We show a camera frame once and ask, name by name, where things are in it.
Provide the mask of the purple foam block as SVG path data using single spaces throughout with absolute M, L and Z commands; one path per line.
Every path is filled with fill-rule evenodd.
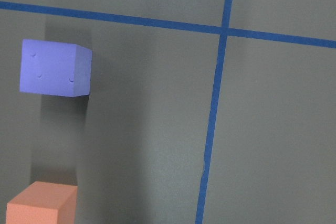
M 20 92 L 79 97 L 89 95 L 92 50 L 63 42 L 24 39 Z

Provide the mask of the orange foam block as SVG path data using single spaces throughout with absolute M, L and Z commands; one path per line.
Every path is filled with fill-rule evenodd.
M 78 187 L 34 182 L 7 203 L 6 223 L 74 223 Z

